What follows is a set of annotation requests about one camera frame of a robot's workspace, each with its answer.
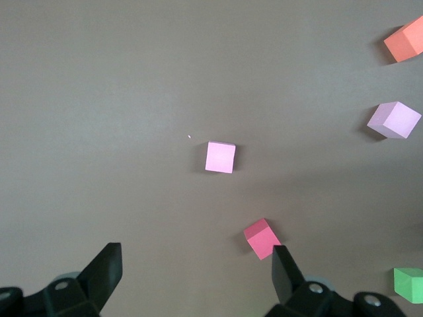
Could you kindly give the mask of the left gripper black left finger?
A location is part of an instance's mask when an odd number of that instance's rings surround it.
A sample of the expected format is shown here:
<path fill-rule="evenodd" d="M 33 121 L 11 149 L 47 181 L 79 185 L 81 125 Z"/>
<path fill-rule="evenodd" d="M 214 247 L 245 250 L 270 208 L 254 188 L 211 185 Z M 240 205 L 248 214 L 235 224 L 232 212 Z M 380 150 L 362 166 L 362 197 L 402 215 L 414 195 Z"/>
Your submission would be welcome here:
<path fill-rule="evenodd" d="M 100 317 L 122 278 L 122 245 L 107 244 L 76 278 L 63 278 L 43 290 L 47 317 Z"/>

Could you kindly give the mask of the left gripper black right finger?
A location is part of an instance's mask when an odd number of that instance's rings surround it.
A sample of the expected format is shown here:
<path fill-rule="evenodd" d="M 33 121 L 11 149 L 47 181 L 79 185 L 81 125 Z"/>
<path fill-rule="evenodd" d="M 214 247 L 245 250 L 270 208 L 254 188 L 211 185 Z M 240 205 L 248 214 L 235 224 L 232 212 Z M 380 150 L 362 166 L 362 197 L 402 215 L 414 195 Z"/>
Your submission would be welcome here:
<path fill-rule="evenodd" d="M 320 282 L 306 281 L 286 246 L 273 247 L 272 282 L 279 303 L 266 317 L 352 317 L 352 303 Z"/>

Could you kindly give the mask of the dark pink foam cube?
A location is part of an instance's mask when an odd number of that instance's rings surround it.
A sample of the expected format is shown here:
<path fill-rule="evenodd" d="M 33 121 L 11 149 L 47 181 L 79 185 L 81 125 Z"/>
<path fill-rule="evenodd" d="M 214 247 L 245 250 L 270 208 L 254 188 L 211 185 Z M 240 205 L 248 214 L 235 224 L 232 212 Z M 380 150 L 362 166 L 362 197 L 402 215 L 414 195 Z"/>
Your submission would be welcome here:
<path fill-rule="evenodd" d="M 259 260 L 272 255 L 274 246 L 281 245 L 281 242 L 265 218 L 257 220 L 251 226 L 247 227 L 243 233 Z"/>

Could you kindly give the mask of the pale lilac pink foam cube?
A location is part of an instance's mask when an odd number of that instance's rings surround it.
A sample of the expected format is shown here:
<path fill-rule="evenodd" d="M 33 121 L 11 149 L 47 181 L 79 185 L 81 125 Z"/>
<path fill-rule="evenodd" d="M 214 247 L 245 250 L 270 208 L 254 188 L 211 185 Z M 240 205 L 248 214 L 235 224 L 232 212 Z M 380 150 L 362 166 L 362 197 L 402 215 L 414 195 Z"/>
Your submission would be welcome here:
<path fill-rule="evenodd" d="M 402 102 L 388 102 L 378 105 L 367 126 L 389 139 L 407 139 L 421 117 Z"/>

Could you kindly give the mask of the green foam cube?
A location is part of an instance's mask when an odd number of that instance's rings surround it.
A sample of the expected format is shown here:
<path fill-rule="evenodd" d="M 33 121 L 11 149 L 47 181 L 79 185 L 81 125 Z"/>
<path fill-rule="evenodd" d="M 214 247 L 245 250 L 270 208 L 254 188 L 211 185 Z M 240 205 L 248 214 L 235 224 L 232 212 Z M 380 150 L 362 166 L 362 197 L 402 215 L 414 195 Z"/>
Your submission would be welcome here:
<path fill-rule="evenodd" d="M 423 269 L 396 267 L 393 275 L 396 294 L 412 304 L 423 304 Z"/>

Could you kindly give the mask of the orange foam cube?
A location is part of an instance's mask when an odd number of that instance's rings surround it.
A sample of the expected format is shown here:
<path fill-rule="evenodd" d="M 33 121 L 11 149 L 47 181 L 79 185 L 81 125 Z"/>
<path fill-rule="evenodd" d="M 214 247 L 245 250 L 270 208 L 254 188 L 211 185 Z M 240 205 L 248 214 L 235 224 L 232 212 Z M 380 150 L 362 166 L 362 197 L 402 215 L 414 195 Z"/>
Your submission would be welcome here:
<path fill-rule="evenodd" d="M 396 62 L 423 53 L 423 15 L 402 26 L 384 41 Z"/>

